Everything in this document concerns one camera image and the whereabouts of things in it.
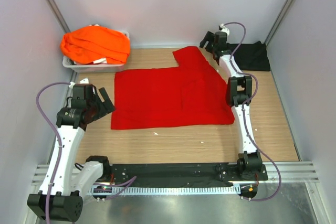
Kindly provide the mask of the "red t-shirt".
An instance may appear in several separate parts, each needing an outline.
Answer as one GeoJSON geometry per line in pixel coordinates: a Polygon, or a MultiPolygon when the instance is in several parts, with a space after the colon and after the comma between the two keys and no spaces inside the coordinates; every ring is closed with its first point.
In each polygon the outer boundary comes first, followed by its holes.
{"type": "Polygon", "coordinates": [[[114,79],[111,129],[231,125],[227,84],[201,51],[188,46],[172,53],[176,67],[132,69],[114,79]]]}

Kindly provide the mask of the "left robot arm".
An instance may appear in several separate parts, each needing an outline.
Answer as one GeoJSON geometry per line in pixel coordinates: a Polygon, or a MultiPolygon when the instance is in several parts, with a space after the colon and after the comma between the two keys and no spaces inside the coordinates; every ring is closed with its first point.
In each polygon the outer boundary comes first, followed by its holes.
{"type": "Polygon", "coordinates": [[[56,122],[46,119],[56,135],[49,167],[39,191],[29,194],[27,205],[47,223],[76,222],[83,202],[96,181],[106,182],[111,167],[106,156],[89,156],[76,176],[72,174],[76,155],[88,124],[115,111],[105,88],[90,83],[69,83],[72,95],[56,115],[56,122]]]}

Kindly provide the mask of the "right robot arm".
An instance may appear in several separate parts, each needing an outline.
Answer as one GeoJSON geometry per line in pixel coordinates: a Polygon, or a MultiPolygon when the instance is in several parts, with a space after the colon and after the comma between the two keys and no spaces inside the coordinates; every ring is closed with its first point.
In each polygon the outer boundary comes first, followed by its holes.
{"type": "Polygon", "coordinates": [[[253,96],[253,78],[244,74],[227,46],[228,32],[208,31],[200,47],[212,53],[213,59],[228,75],[226,104],[232,109],[239,133],[239,153],[236,165],[238,177],[243,180],[258,179],[263,161],[254,143],[250,120],[250,102],[253,96]]]}

